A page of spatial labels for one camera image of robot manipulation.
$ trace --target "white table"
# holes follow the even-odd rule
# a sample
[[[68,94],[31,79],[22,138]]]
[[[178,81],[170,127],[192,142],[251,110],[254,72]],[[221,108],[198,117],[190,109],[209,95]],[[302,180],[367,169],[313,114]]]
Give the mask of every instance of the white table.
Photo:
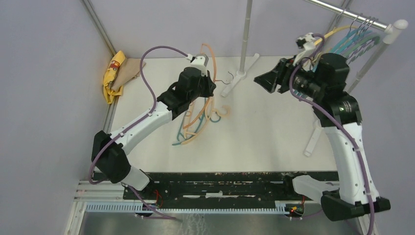
[[[172,146],[183,114],[154,131],[130,153],[131,165],[147,172],[241,172],[241,171],[328,171],[336,170],[326,135],[311,157],[303,155],[315,121],[312,108],[290,95],[269,94],[254,77],[271,70],[280,56],[260,57],[245,80],[223,98],[225,85],[217,82],[215,107],[226,104],[231,115],[209,123],[191,143]],[[164,92],[179,73],[189,66],[184,58],[146,59],[144,76],[156,96]],[[239,57],[216,58],[218,80],[231,80]],[[212,62],[209,70],[213,76]],[[151,107],[152,98],[141,77],[124,87],[119,98],[112,130],[130,122]]]

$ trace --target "gray wall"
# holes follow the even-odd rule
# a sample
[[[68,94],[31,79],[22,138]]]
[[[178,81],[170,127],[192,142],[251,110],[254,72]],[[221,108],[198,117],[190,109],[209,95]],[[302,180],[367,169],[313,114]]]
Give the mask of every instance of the gray wall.
[[[210,43],[219,56],[240,54],[246,1],[93,0],[98,15],[116,47],[140,57],[152,46],[169,45],[195,53]],[[363,110],[365,149],[372,176],[392,210],[376,215],[382,234],[410,234],[415,229],[413,125],[415,110],[413,0],[355,0],[351,9],[384,22],[407,19],[410,27],[390,46],[354,94]],[[248,54],[296,53],[293,40],[306,32],[323,32],[331,13],[301,0],[254,1]],[[150,57],[177,56],[160,50]],[[350,77],[369,52],[352,64]]]
[[[408,29],[376,62],[353,95],[363,110],[363,137],[372,177],[392,204],[389,212],[376,215],[380,232],[413,234],[415,206],[408,199],[415,196],[415,2],[367,0],[356,1],[353,7],[385,22],[409,22]]]
[[[124,0],[122,3],[92,0],[92,3],[114,47],[127,56],[141,57],[147,49],[159,45],[198,53],[201,43],[209,43],[216,56],[241,54],[246,0]],[[325,20],[331,16],[330,12],[301,0],[254,0],[248,54],[293,54],[297,50],[293,38],[305,32],[326,30]],[[179,56],[168,50],[148,55],[149,58]]]
[[[62,234],[110,55],[79,0],[1,1],[0,31],[0,234]]]

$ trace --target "hanger hook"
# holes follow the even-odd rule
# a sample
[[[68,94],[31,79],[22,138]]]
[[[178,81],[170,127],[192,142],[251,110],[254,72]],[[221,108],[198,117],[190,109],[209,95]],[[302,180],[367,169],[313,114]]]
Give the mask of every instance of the hanger hook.
[[[349,32],[351,31],[351,27],[352,27],[352,25],[353,25],[353,23],[357,20],[357,18],[359,18],[359,15],[357,15],[356,16],[356,18],[354,18],[354,20],[352,21],[352,23],[350,24],[350,27],[349,27]]]
[[[366,22],[368,20],[368,18],[366,18],[364,21],[362,21],[362,23],[359,25],[359,27],[357,28],[357,31],[356,31],[356,34],[360,34],[360,31],[364,28],[364,26],[363,26],[363,24]]]
[[[340,17],[342,16],[342,14],[347,10],[348,8],[343,9],[343,11],[340,12],[339,15],[337,15],[336,19],[334,20],[335,23],[337,23],[337,21],[340,19]]]
[[[366,20],[365,20],[365,23],[364,23],[364,25],[363,25],[363,28],[360,30],[360,32],[359,32],[359,38],[360,37],[363,37],[363,35],[366,33],[366,31],[369,29],[369,23],[370,23],[370,21],[372,21],[373,22],[373,17],[372,16],[369,16],[369,17],[367,17],[366,18]]]
[[[375,21],[377,21],[377,20],[379,20],[379,19],[377,19],[377,18],[375,18],[375,17],[373,17],[372,18],[372,23],[370,23],[369,25],[368,25],[368,27],[366,28],[366,30],[365,30],[365,33],[366,33],[366,31],[372,26],[372,24],[375,22]]]

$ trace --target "blue hanger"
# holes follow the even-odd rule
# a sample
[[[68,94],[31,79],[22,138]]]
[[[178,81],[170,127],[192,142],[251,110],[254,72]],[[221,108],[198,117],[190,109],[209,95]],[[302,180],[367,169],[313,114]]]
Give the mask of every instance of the blue hanger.
[[[357,38],[355,37],[356,35],[358,35],[358,32],[359,32],[359,30],[360,30],[360,28],[363,26],[363,23],[364,22],[362,22],[361,24],[360,24],[360,26],[358,27],[358,28],[356,28],[356,29],[354,29],[354,30],[351,30],[351,27],[352,27],[352,25],[353,25],[353,23],[356,21],[356,19],[357,18],[359,18],[359,16],[360,16],[361,14],[359,14],[358,16],[356,16],[356,18],[354,18],[354,20],[352,21],[352,23],[350,24],[350,27],[349,27],[349,32],[346,34],[346,36],[343,38],[343,39],[341,39],[329,52],[330,53],[336,53],[336,51],[341,47],[341,46],[343,46],[349,39],[350,39],[350,37],[352,37],[353,36],[353,38],[352,38],[352,40],[354,39],[354,40],[356,40]]]
[[[369,33],[372,33],[372,31],[367,30],[367,31],[365,31],[363,33],[354,35],[354,37],[351,40],[349,40],[348,42],[346,42],[344,45],[342,45],[339,49],[337,49],[333,53],[341,54],[344,50],[346,50],[347,48],[349,48],[349,46],[351,46],[353,44],[356,44],[358,41],[360,41],[361,39],[363,39]]]

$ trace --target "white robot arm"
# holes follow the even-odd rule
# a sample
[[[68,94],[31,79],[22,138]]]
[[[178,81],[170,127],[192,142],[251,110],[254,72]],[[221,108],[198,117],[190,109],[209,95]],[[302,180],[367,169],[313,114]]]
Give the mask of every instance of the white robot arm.
[[[144,172],[129,164],[127,155],[154,130],[189,109],[190,103],[195,99],[213,96],[216,85],[206,68],[208,57],[204,54],[195,57],[189,54],[187,59],[190,60],[190,67],[180,73],[179,80],[157,98],[157,103],[152,108],[110,134],[100,131],[95,135],[92,162],[96,161],[98,169],[112,183],[123,182],[143,190],[150,180]],[[107,149],[99,155],[109,143]]]
[[[301,47],[313,41],[313,37],[304,37],[302,40],[297,40],[297,44]],[[359,105],[354,97],[344,92],[349,72],[346,59],[338,54],[323,54],[313,72],[296,66],[295,63],[302,58],[304,53],[294,58],[281,59],[272,71],[254,79],[254,82],[270,93],[276,90],[277,85],[280,85],[277,89],[279,93],[289,91],[291,81],[294,90],[313,100],[313,102],[308,101],[315,104],[314,113],[330,140],[340,185],[328,185],[308,175],[298,174],[291,178],[294,191],[319,202],[325,215],[332,221],[355,218],[369,213],[371,202],[368,197],[373,201],[375,212],[390,210],[389,200],[379,196],[369,172],[363,149]],[[324,113],[333,117],[338,125],[351,135],[358,149],[353,147],[354,143],[345,135],[344,130],[338,129]],[[362,162],[359,160],[358,151],[362,156]],[[368,177],[370,193],[366,192],[363,171]]]

